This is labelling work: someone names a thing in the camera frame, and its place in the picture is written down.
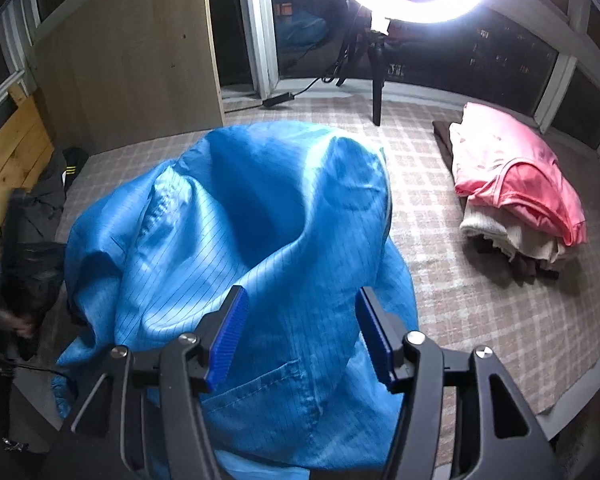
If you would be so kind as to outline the pink folded garment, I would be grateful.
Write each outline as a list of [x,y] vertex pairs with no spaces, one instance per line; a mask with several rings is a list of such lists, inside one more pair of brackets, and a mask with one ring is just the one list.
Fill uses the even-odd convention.
[[580,196],[557,155],[530,127],[469,102],[450,127],[455,192],[475,206],[504,209],[568,247],[588,241]]

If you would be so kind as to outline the tan wooden cabinet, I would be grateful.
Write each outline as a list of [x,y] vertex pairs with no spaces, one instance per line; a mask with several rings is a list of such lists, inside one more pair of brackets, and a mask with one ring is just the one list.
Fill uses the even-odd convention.
[[98,154],[224,122],[209,0],[67,0],[29,64],[61,148]]

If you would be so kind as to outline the beige folded garment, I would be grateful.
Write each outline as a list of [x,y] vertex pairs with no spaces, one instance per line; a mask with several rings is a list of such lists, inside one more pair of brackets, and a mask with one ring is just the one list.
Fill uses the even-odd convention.
[[550,268],[576,258],[577,247],[567,247],[553,235],[532,229],[527,223],[500,208],[467,204],[460,222],[460,232],[467,237],[482,236],[509,260],[516,255],[546,263]]

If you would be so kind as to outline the yellow wooden board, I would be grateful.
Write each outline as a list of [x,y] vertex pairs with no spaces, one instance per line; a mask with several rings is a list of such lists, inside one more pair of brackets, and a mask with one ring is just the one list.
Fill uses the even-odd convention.
[[30,191],[55,151],[34,97],[20,84],[12,84],[8,95],[17,109],[0,129],[0,231],[12,190]]

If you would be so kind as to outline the blue striped work jacket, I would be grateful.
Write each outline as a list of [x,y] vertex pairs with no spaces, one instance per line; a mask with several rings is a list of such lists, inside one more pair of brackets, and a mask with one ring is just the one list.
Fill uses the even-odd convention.
[[380,469],[401,400],[376,378],[354,300],[368,286],[418,325],[390,223],[376,141],[312,122],[213,130],[74,222],[65,281],[86,326],[58,363],[80,376],[115,344],[160,348],[239,285],[244,331],[201,401],[221,464],[242,479]]

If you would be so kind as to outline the black garment with stripes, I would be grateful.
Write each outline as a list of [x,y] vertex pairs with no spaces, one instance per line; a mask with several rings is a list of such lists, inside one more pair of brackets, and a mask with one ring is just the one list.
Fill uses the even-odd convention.
[[87,159],[87,152],[75,146],[63,151],[54,151],[29,195],[42,204],[55,209],[60,208]]

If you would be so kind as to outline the dark brown folded garment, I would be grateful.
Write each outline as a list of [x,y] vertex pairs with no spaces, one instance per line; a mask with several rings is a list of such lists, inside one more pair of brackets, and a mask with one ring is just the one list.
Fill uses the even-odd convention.
[[[499,165],[503,166],[516,158],[523,158],[527,162],[536,159],[535,150],[540,151],[540,155],[550,160],[555,160],[555,154],[546,145],[544,141],[528,127],[520,125],[515,128],[515,135],[509,140],[497,140],[496,147],[489,151],[489,158]],[[468,198],[462,196],[460,198],[460,208],[463,211],[468,204]],[[498,248],[494,247],[490,240],[486,240],[482,236],[468,237],[479,254],[500,255],[506,259],[509,267],[512,269],[514,278],[517,280],[531,280],[539,275],[545,275],[553,280],[558,277],[560,270],[567,261],[563,261],[561,266],[550,268],[546,263],[540,260],[534,260],[525,256],[516,255],[513,260],[503,254]]]

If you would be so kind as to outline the plaid bed sheet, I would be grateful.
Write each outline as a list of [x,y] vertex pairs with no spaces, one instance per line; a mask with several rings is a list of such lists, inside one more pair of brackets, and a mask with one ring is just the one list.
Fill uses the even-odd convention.
[[[567,145],[550,144],[562,173],[580,196],[588,241],[578,247],[577,257],[567,262],[557,280],[518,284],[501,257],[479,254],[460,232],[460,199],[432,128],[437,120],[460,118],[460,113],[440,107],[387,102],[376,127],[370,106],[360,98],[305,99],[282,110],[245,110],[220,128],[312,122],[376,141],[389,174],[390,240],[414,287],[418,325],[406,327],[441,347],[491,347],[539,413],[553,406],[600,358],[600,163]],[[216,129],[89,158],[71,185],[59,226],[66,252],[74,222],[94,203],[163,162],[181,157]],[[102,352],[94,367],[112,347]],[[59,413],[67,415],[72,405],[70,382],[88,376],[93,368],[80,376],[61,368],[65,375],[54,380],[54,396]]]

